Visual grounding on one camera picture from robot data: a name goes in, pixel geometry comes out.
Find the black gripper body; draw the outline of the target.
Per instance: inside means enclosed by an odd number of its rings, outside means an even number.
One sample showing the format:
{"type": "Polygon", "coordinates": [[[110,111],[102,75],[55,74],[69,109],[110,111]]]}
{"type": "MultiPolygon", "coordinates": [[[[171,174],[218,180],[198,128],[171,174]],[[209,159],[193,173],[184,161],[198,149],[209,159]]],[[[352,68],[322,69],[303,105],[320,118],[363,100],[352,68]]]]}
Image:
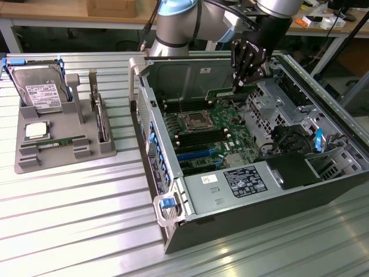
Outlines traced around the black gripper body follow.
{"type": "Polygon", "coordinates": [[[258,17],[258,28],[251,32],[243,32],[242,44],[247,46],[248,59],[246,68],[251,63],[263,64],[264,77],[271,75],[269,62],[273,51],[289,29],[292,18],[279,18],[275,16],[258,17]]]}

